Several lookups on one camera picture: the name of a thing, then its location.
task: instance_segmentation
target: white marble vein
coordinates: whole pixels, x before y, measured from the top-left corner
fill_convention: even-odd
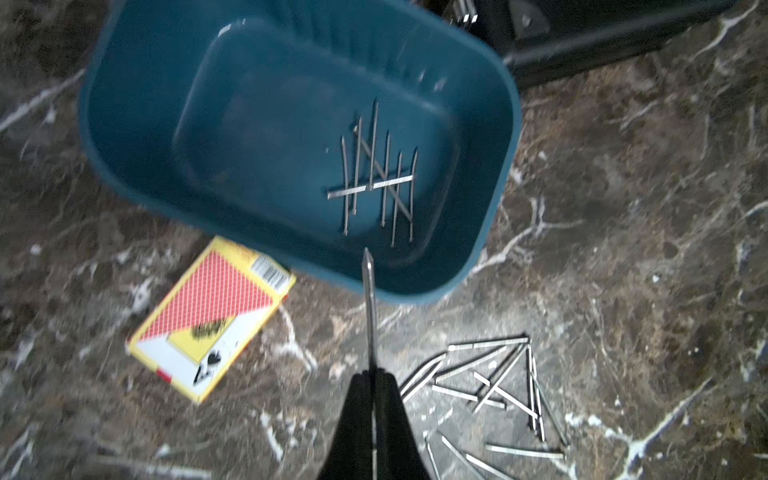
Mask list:
[[[576,220],[573,222],[564,223],[550,223],[544,220],[544,212],[546,210],[546,203],[544,197],[540,197],[538,200],[530,197],[528,202],[531,203],[531,223],[522,232],[518,233],[497,253],[489,256],[487,249],[483,248],[480,252],[480,258],[477,265],[475,265],[469,272],[469,276],[475,275],[487,266],[497,265],[504,263],[508,258],[514,254],[522,263],[528,264],[533,261],[533,253],[518,246],[524,238],[533,235],[536,238],[541,237],[547,230],[564,230],[581,225],[583,220]]]
[[[14,358],[13,369],[18,370],[18,367],[24,365],[24,362],[29,358],[29,354],[32,353],[32,349],[35,347],[35,339],[24,339],[18,343],[18,350],[16,351],[16,358]]]
[[[763,200],[762,202],[758,203],[754,207],[750,208],[742,218],[751,217],[752,215],[756,214],[757,212],[761,210],[765,210],[766,207],[768,207],[768,200]]]
[[[739,352],[737,357],[739,359],[739,371],[741,372],[741,378],[744,382],[749,382],[752,373],[757,367],[757,360],[763,355],[763,350],[766,347],[766,341],[768,335],[765,330],[760,331],[760,338],[757,339],[754,348],[746,348],[744,351]]]
[[[648,105],[642,107],[640,110],[635,111],[634,113],[631,113],[629,115],[626,115],[624,118],[621,119],[621,125],[619,126],[619,130],[620,131],[627,130],[627,127],[629,127],[633,121],[637,120],[638,118],[648,113],[648,111],[650,111],[651,108],[655,107],[658,104],[659,104],[659,101],[654,100]]]
[[[308,349],[303,349],[299,343],[296,342],[296,328],[293,326],[293,320],[291,319],[290,313],[288,313],[288,310],[283,305],[280,305],[278,310],[280,311],[280,315],[283,316],[283,321],[286,323],[288,340],[273,346],[272,352],[278,356],[295,356],[297,359],[301,360],[307,372],[316,370],[317,360],[315,359],[315,356]]]
[[[283,454],[285,453],[285,451],[283,450],[283,446],[280,444],[280,442],[277,441],[277,437],[275,436],[275,431],[272,428],[272,425],[271,425],[272,416],[267,412],[261,412],[261,416],[259,417],[259,420],[261,421],[261,426],[264,427],[266,440],[269,442],[270,448],[272,449],[272,452],[275,454],[275,458],[277,458],[278,462],[281,462],[283,460]]]
[[[48,100],[51,97],[54,97],[62,90],[66,89],[67,87],[74,84],[76,81],[80,79],[80,77],[83,76],[85,73],[85,69],[79,70],[76,74],[72,75],[70,78],[67,78],[62,83],[55,85],[50,88],[45,88],[40,91],[37,95],[35,95],[30,101],[19,105],[16,110],[11,112],[10,114],[6,115],[5,118],[0,121],[0,133],[4,132],[8,127],[16,123],[17,121],[21,120],[22,118],[26,117],[29,112],[36,109],[41,103]]]
[[[712,41],[707,44],[704,48],[694,53],[694,55],[690,58],[691,61],[693,61],[696,57],[703,54],[705,51],[712,50],[716,46],[720,44],[720,42],[723,41],[723,38],[727,35],[728,31],[741,23],[750,13],[754,12],[754,10],[757,8],[757,6],[760,4],[760,0],[755,0],[755,2],[742,13],[741,15],[737,15],[735,17],[731,18],[719,18],[718,22],[720,23],[720,30],[717,32],[717,36],[712,39]]]
[[[624,467],[621,473],[614,478],[614,480],[638,480],[643,475],[643,467],[633,468],[636,461],[645,456],[646,448],[664,431],[669,424],[672,423],[686,407],[699,395],[702,390],[710,382],[711,378],[706,379],[701,385],[698,386],[689,396],[680,400],[675,407],[670,410],[657,424],[656,426],[642,439],[634,439],[632,435],[627,435],[621,429],[614,430],[607,427],[602,420],[595,415],[590,415],[587,419],[587,424],[596,429],[600,429],[606,439],[616,439],[620,442],[627,444],[627,456],[624,459]],[[581,426],[584,417],[581,415],[573,415],[569,413],[565,416],[565,421],[574,427]]]
[[[578,476],[576,476],[576,462],[568,465],[559,458],[550,458],[549,461],[552,462],[552,465],[554,465],[557,470],[561,473],[565,473],[568,476],[568,480],[578,480]]]
[[[38,424],[36,423],[28,425],[24,433],[22,433],[21,436],[19,436],[18,439],[13,442],[13,445],[11,445],[11,447],[5,453],[3,459],[0,460],[0,472],[2,472],[5,470],[5,467],[8,465],[8,461],[11,459],[11,457],[16,452],[19,452],[18,457],[16,458],[16,462],[13,464],[10,470],[5,472],[2,477],[0,477],[0,480],[12,480],[13,478],[16,478],[19,471],[22,469],[24,460],[32,460],[32,448],[35,446],[35,440],[32,439],[31,436],[33,433],[35,433],[37,428]]]

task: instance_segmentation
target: spade symbol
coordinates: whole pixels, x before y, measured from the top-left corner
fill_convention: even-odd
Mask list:
[[[208,365],[216,365],[220,361],[221,361],[220,353],[213,352],[208,354]]]

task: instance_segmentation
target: steel nail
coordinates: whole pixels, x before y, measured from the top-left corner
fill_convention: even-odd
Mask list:
[[[357,119],[357,130],[362,132],[362,117]],[[362,135],[357,136],[357,150],[355,152],[355,187],[357,187],[358,178],[360,176],[360,144],[362,142]],[[357,194],[352,197],[352,215],[357,215]]]
[[[485,400],[488,400],[488,397],[490,397],[491,394],[494,392],[494,390],[496,390],[496,387],[498,387],[498,384],[501,383],[502,380],[509,374],[510,370],[512,370],[512,367],[515,366],[515,364],[518,362],[520,357],[523,355],[524,351],[525,351],[525,349],[520,349],[520,351],[517,353],[517,355],[515,355],[514,359],[512,359],[512,361],[506,366],[506,368],[504,369],[502,374],[500,376],[498,376],[498,378],[496,379],[495,382],[493,382],[493,385],[491,385],[491,388],[488,389],[488,391],[486,392],[486,394],[482,398],[482,400],[480,400],[480,402],[475,407],[475,409],[472,410],[472,413],[477,413],[482,408],[482,405],[483,405],[483,403],[485,403]]]
[[[456,449],[455,446],[451,442],[448,441],[448,439],[445,437],[445,435],[440,434],[440,438],[442,439],[442,442],[445,444],[446,447],[448,447],[448,450],[451,451],[453,455],[455,455],[456,458],[466,467],[469,468],[469,470],[472,472],[472,474],[475,475],[475,477],[479,478],[479,480],[485,480],[482,475],[480,475],[480,472],[478,472],[478,469],[472,466],[471,463],[467,462],[467,459],[464,458],[464,455],[461,454],[461,452]]]
[[[349,187],[349,167],[346,164],[346,144],[341,137],[341,158],[344,163],[344,188]],[[349,235],[349,196],[344,196],[344,235]]]
[[[565,459],[565,454],[563,452],[541,452],[539,450],[516,449],[514,447],[504,447],[502,445],[493,445],[491,443],[486,443],[485,448],[490,452],[508,453],[523,457]]]
[[[448,351],[454,352],[456,350],[483,349],[491,346],[518,345],[520,343],[530,343],[530,342],[531,342],[531,339],[528,338],[527,336],[516,336],[514,338],[509,338],[509,339],[485,340],[482,342],[470,342],[470,343],[453,343],[451,345],[448,345]]]
[[[373,185],[373,159],[376,157],[376,125],[379,123],[379,101],[373,102],[373,139],[371,140],[371,174],[368,185]]]
[[[389,177],[389,132],[386,132],[386,147],[384,149],[384,177]],[[382,192],[382,227],[386,225],[386,189]]]
[[[411,175],[416,175],[416,161],[419,159],[419,149],[417,148],[415,152],[413,152],[413,162],[411,162]],[[413,243],[413,182],[414,180],[411,180],[411,201],[409,202],[410,211],[411,211],[411,235],[410,235],[410,241]]]
[[[464,364],[462,364],[462,365],[458,365],[458,366],[455,366],[455,367],[453,367],[452,369],[449,369],[449,370],[446,370],[446,371],[444,371],[444,372],[441,372],[441,373],[439,373],[439,374],[438,374],[438,375],[435,377],[435,381],[436,381],[436,382],[441,382],[441,381],[443,381],[443,380],[445,380],[445,379],[449,379],[449,378],[451,378],[451,377],[452,377],[452,376],[454,376],[454,375],[457,375],[457,374],[459,374],[459,373],[461,373],[461,372],[464,372],[464,371],[466,371],[466,370],[469,370],[469,369],[471,369],[473,366],[476,366],[476,365],[479,365],[479,364],[483,363],[485,360],[490,360],[490,359],[492,359],[493,357],[495,357],[495,356],[497,356],[497,355],[500,355],[500,354],[501,354],[501,353],[503,353],[503,352],[504,352],[506,349],[507,349],[507,346],[500,346],[500,347],[498,347],[496,350],[492,350],[491,352],[488,352],[488,353],[486,353],[486,354],[485,354],[485,355],[483,355],[483,356],[479,356],[478,358],[476,358],[476,359],[473,359],[473,360],[470,360],[470,361],[469,361],[469,362],[467,362],[467,363],[464,363]]]
[[[486,379],[484,376],[480,375],[479,373],[477,373],[477,372],[473,372],[473,376],[474,376],[474,377],[475,377],[477,380],[480,380],[480,382],[481,382],[482,384],[484,384],[485,386],[491,386],[491,381],[490,381],[490,380],[488,380],[488,379]],[[537,418],[538,418],[538,414],[537,414],[536,412],[534,412],[533,410],[531,410],[530,408],[528,408],[527,406],[525,406],[525,404],[524,404],[523,402],[521,402],[520,400],[518,400],[518,399],[516,399],[515,397],[513,397],[513,396],[509,395],[509,393],[507,393],[507,391],[506,391],[506,390],[502,390],[502,388],[501,388],[501,387],[497,386],[497,387],[496,387],[496,392],[497,392],[499,395],[501,395],[501,396],[503,396],[504,398],[506,398],[507,400],[509,400],[510,402],[512,402],[512,405],[514,405],[514,406],[518,407],[518,408],[519,408],[520,410],[522,410],[523,412],[525,412],[525,413],[528,413],[530,416],[532,416],[532,417],[533,417],[533,418],[535,418],[535,419],[537,419]]]
[[[402,152],[400,152],[397,156],[397,176],[400,176],[400,171],[402,169]],[[397,207],[397,202],[400,201],[400,184],[397,184],[397,188],[395,189],[395,207],[394,212],[392,213],[392,243],[389,245],[391,248],[395,248],[395,232],[397,231],[397,212],[399,208]]]

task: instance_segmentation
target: barcode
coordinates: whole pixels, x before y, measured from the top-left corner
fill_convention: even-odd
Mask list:
[[[288,285],[288,274],[276,266],[266,255],[261,255],[250,266],[250,271],[260,276],[273,290],[282,294]]]

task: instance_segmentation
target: teal plastic tub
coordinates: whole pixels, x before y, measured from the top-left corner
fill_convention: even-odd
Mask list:
[[[389,174],[419,149],[414,240],[392,198],[358,197],[343,235],[339,137],[359,115]],[[478,259],[517,146],[515,83],[480,41],[402,0],[128,0],[101,34],[81,93],[91,164],[121,195],[384,300],[437,300]],[[361,182],[368,160],[361,157]],[[408,203],[408,184],[401,198]]]

